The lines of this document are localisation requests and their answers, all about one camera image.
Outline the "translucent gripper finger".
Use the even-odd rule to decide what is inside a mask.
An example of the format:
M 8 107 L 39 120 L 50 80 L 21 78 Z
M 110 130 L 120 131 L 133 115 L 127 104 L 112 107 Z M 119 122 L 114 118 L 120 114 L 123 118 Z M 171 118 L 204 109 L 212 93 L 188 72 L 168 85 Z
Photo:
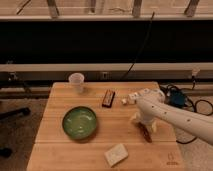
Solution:
M 130 118 L 130 121 L 131 122 L 139 122 L 140 121 L 140 114 L 138 112 L 133 114 Z
M 151 133 L 157 132 L 157 122 L 156 121 L 153 121 L 152 123 L 150 123 L 149 132 L 151 132 Z

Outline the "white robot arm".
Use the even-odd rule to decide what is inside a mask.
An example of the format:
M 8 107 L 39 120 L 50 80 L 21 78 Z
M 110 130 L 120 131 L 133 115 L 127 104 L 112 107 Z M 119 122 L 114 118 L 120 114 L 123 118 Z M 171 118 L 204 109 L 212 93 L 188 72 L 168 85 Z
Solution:
M 179 109 L 165 103 L 160 89 L 141 89 L 128 97 L 136 103 L 137 120 L 151 126 L 156 118 L 172 124 L 213 146 L 213 117 Z

